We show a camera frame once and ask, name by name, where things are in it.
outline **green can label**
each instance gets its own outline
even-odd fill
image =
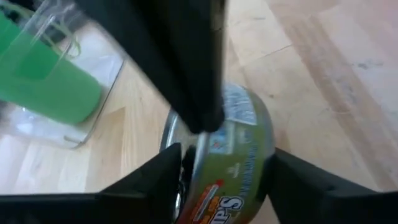
[[[254,97],[240,86],[225,86],[226,121],[206,139],[206,153],[177,223],[248,223],[259,210],[257,191],[274,145],[268,113]]]

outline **light wood surface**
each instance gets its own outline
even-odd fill
[[[370,189],[395,190],[397,9],[395,0],[230,0],[225,79],[262,98],[278,147]],[[0,193],[100,190],[158,153],[167,113],[128,62],[81,148],[1,137]],[[269,201],[253,223],[277,223]]]

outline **wooden floor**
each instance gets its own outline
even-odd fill
[[[230,0],[225,77],[266,103],[278,147],[395,190],[397,10],[396,0]],[[167,112],[129,62],[81,148],[1,138],[0,193],[100,190],[157,154]],[[269,202],[253,223],[277,223]]]

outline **clear plastic container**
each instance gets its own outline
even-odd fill
[[[123,59],[72,1],[0,6],[19,15],[0,14],[0,130],[63,147],[85,142]]]

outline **metal can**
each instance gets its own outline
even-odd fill
[[[262,185],[274,154],[272,123],[261,99],[234,84],[224,86],[226,120],[214,133],[189,134],[174,115],[163,145],[196,145],[192,179],[177,218],[185,223],[249,223],[265,198]]]

